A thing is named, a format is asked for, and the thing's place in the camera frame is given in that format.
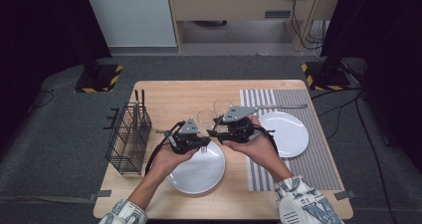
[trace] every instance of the hazard stripe tape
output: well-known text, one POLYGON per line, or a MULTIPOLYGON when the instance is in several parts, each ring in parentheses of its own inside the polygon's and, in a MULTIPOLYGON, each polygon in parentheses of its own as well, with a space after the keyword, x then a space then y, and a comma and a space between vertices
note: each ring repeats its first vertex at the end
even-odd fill
POLYGON ((118 77, 120 76, 121 70, 123 69, 123 66, 117 66, 115 68, 114 76, 109 82, 109 85, 107 87, 103 88, 81 88, 81 89, 75 89, 76 93, 96 93, 96 92, 110 92, 114 88, 115 84, 117 83, 118 77))
POLYGON ((304 72, 305 78, 311 91, 340 91, 350 89, 349 86, 316 86, 307 64, 302 64, 302 71, 304 72))

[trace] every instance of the wire basket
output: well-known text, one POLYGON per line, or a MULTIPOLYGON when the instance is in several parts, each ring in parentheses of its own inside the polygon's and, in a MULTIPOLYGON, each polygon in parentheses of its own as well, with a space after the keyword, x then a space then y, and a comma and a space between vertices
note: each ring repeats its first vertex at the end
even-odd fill
POLYGON ((151 119, 146 108, 140 104, 126 103, 121 113, 115 114, 109 129, 109 147, 105 158, 120 174, 136 172, 141 174, 146 144, 151 131, 151 119))

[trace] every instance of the wall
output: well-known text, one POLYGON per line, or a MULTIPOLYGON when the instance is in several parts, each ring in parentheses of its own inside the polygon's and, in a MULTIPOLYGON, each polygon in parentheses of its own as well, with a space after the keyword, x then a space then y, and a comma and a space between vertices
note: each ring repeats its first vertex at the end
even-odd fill
POLYGON ((176 47, 168 0, 90 0, 109 47, 176 47))

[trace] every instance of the black cable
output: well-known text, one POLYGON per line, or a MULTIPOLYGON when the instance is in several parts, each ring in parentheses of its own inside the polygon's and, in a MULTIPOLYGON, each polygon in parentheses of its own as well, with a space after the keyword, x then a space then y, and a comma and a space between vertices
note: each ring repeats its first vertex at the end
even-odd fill
POLYGON ((343 109, 344 107, 346 107, 346 106, 348 106, 348 105, 352 104, 354 101, 356 101, 356 99, 358 99, 358 97, 360 96, 360 94, 361 94, 361 92, 360 92, 360 93, 358 93, 358 94, 356 95, 356 97, 355 97, 355 98, 353 98, 352 100, 350 100, 350 101, 346 102, 345 104, 343 104, 343 105, 341 105, 341 106, 339 106, 339 107, 333 108, 333 109, 331 109, 331 110, 329 110, 329 111, 327 111, 327 112, 323 112, 323 113, 320 113, 320 114, 318 114, 318 115, 317 115, 317 116, 322 116, 322 115, 324 115, 324 114, 327 114, 327 113, 329 113, 329 112, 332 112, 332 111, 334 111, 334 110, 339 109, 339 111, 338 111, 338 113, 337 113, 337 123, 336 123, 336 126, 335 126, 335 131, 334 131, 334 133, 332 133, 330 136, 327 136, 325 139, 330 139, 330 138, 332 138, 332 137, 334 137, 334 136, 335 136, 335 134, 337 133, 338 128, 339 128, 339 124, 340 124, 340 115, 341 115, 341 111, 342 111, 342 109, 343 109))
POLYGON ((322 32, 322 37, 321 38, 316 38, 316 37, 314 37, 313 35, 311 35, 311 29, 313 28, 313 26, 314 26, 314 21, 315 20, 312 20, 311 21, 311 24, 310 24, 310 30, 308 31, 308 37, 310 37, 310 38, 312 38, 312 39, 314 39, 314 40, 316 40, 316 41, 321 41, 321 42, 323 42, 323 40, 324 40, 324 38, 325 38, 325 34, 324 34, 324 32, 325 32, 325 21, 322 21, 322 28, 320 28, 320 27, 318 27, 318 29, 319 30, 321 30, 321 32, 322 32))
POLYGON ((295 33, 299 36, 299 40, 300 40, 300 42, 301 42, 301 44, 302 44, 302 46, 303 46, 304 48, 306 48, 306 49, 308 49, 308 50, 314 50, 314 49, 319 49, 319 48, 321 48, 322 46, 319 46, 319 47, 316 47, 316 48, 310 48, 310 47, 308 47, 308 46, 305 44, 304 40, 302 39, 302 36, 301 36, 301 26, 299 26, 298 18, 296 17, 296 2, 297 2, 297 0, 293 0, 293 2, 292 2, 292 16, 291 16, 291 23, 292 23, 292 28, 293 28, 293 30, 294 30, 294 31, 295 31, 295 33))
MULTIPOLYGON (((350 91, 350 90, 330 91, 330 92, 327 92, 327 93, 324 93, 324 94, 320 94, 320 95, 318 95, 318 96, 316 96, 316 97, 313 97, 313 99, 318 98, 318 97, 321 97, 321 96, 324 96, 324 95, 328 95, 328 94, 331 94, 331 93, 334 93, 334 92, 341 92, 341 91, 350 91)), ((363 121, 362 115, 360 114, 360 110, 359 110, 359 106, 358 106, 358 100, 359 100, 359 97, 360 97, 362 94, 363 94, 363 92, 359 92, 353 100, 351 100, 351 101, 349 101, 349 102, 345 103, 345 104, 344 104, 344 105, 342 105, 342 106, 339 106, 339 107, 333 108, 333 109, 331 109, 331 110, 330 110, 330 111, 328 111, 328 112, 323 112, 323 113, 319 114, 318 116, 321 116, 321 115, 324 115, 324 114, 326 114, 326 113, 332 112, 332 111, 333 111, 333 110, 335 110, 335 109, 340 109, 340 111, 339 111, 339 112, 338 112, 338 114, 337 114, 337 126, 336 126, 336 129, 335 129, 335 132, 334 132, 331 136, 329 136, 329 137, 327 137, 327 138, 326 138, 326 139, 329 139, 329 138, 333 137, 333 136, 336 134, 337 130, 338 130, 338 127, 339 127, 339 117, 340 117, 341 109, 342 109, 342 108, 344 108, 345 106, 347 106, 347 105, 351 104, 352 102, 354 102, 354 104, 355 104, 355 106, 356 106, 356 112, 357 112, 357 115, 358 115, 358 117, 359 117, 360 123, 362 124, 362 127, 363 127, 363 129, 364 129, 364 131, 365 131, 366 137, 367 137, 367 139, 368 139, 368 141, 369 141, 369 144, 370 144, 370 147, 371 147, 371 149, 372 149, 373 155, 374 155, 374 157, 375 157, 375 162, 376 162, 376 165, 377 165, 377 168, 378 168, 378 172, 379 172, 379 176, 380 176, 380 179, 381 179, 381 183, 382 183, 382 190, 383 190, 383 194, 384 194, 385 202, 386 202, 387 207, 388 207, 388 212, 389 212, 389 214, 390 214, 391 219, 393 220, 393 222, 394 222, 395 224, 397 224, 398 222, 397 222, 397 220, 396 220, 396 218, 395 218, 395 216, 394 216, 394 213, 393 213, 393 211, 392 211, 392 208, 391 208, 390 199, 389 199, 389 196, 388 196, 387 188, 386 188, 386 186, 385 186, 384 175, 383 175, 383 173, 382 173, 382 169, 381 169, 381 165, 380 165, 380 163, 379 163, 379 158, 378 158, 378 155, 377 155, 377 153, 376 153, 376 150, 375 150, 375 147, 374 147, 374 145, 373 145, 373 142, 372 142, 372 140, 371 140, 371 138, 370 138, 370 136, 369 136, 369 132, 368 132, 368 130, 367 130, 367 128, 366 128, 366 125, 365 125, 365 123, 364 123, 364 121, 363 121)))
POLYGON ((376 166, 377 166, 377 168, 378 168, 379 176, 380 176, 380 178, 381 178, 382 190, 383 190, 383 193, 384 193, 385 202, 387 203, 388 211, 389 211, 389 213, 390 213, 390 216, 391 216, 391 219, 393 220, 393 222, 394 222, 394 223, 397 223, 397 220, 396 220, 396 218, 395 218, 395 216, 394 216, 393 210, 391 209, 391 205, 390 205, 390 198, 388 197, 387 188, 386 188, 386 186, 385 186, 385 181, 384 181, 384 175, 383 175, 383 173, 382 173, 381 165, 380 165, 380 163, 379 163, 379 159, 378 159, 378 154, 376 153, 375 147, 374 147, 374 145, 373 145, 373 143, 372 143, 372 140, 370 139, 370 136, 369 136, 368 130, 367 130, 367 128, 366 128, 366 125, 365 125, 365 123, 364 123, 364 121, 363 121, 363 118, 362 118, 362 116, 361 116, 361 114, 360 114, 360 110, 359 110, 359 105, 358 105, 358 103, 357 103, 357 99, 354 101, 354 104, 355 104, 355 106, 356 106, 356 111, 357 111, 357 115, 359 116, 360 123, 362 124, 363 129, 365 130, 366 137, 368 138, 368 141, 369 141, 370 147, 371 147, 372 152, 373 152, 373 155, 374 155, 374 157, 375 157, 376 166))
POLYGON ((305 37, 305 40, 307 41, 307 42, 309 42, 309 43, 315 43, 316 41, 310 41, 310 40, 308 40, 308 37, 305 37))
POLYGON ((316 99, 316 98, 319 98, 319 97, 322 97, 322 96, 325 96, 325 95, 328 95, 328 94, 331 94, 331 93, 335 93, 335 92, 348 92, 348 91, 356 91, 356 90, 361 90, 361 88, 350 88, 350 89, 345 89, 345 90, 329 91, 329 92, 326 92, 326 93, 322 93, 322 94, 316 95, 316 96, 312 97, 311 100, 316 99))
POLYGON ((49 103, 53 100, 53 98, 54 98, 53 91, 51 91, 51 92, 49 92, 49 91, 40 91, 40 93, 47 93, 47 94, 50 94, 50 99, 49 99, 46 103, 44 103, 44 104, 42 104, 42 105, 35 106, 35 107, 31 107, 31 109, 37 109, 37 108, 44 107, 44 106, 48 105, 48 104, 49 104, 49 103))

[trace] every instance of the wooden table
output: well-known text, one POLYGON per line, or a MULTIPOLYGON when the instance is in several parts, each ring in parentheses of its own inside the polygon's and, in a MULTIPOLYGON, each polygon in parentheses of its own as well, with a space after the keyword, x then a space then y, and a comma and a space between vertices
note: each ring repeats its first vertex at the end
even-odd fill
MULTIPOLYGON (((178 121, 196 117, 203 109, 212 109, 219 99, 240 104, 240 90, 246 89, 306 89, 305 83, 293 80, 259 81, 148 81, 134 86, 145 90, 145 106, 152 120, 144 165, 163 135, 156 130, 170 129, 178 121)), ((135 100, 134 93, 130 101, 135 100)), ((225 155, 226 170, 220 182, 201 194, 185 194, 165 180, 156 191, 146 213, 150 219, 249 219, 277 220, 276 194, 272 191, 249 191, 244 154, 219 145, 225 155)), ((101 190, 111 190, 110 197, 99 197, 94 209, 96 217, 103 217, 121 198, 126 198, 142 179, 137 174, 120 175, 109 165, 101 190)), ((342 219, 349 219, 353 212, 348 199, 336 200, 334 193, 341 190, 321 190, 342 219)))
POLYGON ((295 15, 299 28, 294 28, 291 22, 293 0, 169 0, 179 51, 182 50, 186 21, 227 20, 230 23, 273 18, 286 19, 294 49, 299 51, 302 49, 301 38, 305 40, 312 21, 330 20, 336 3, 337 0, 297 0, 295 15))

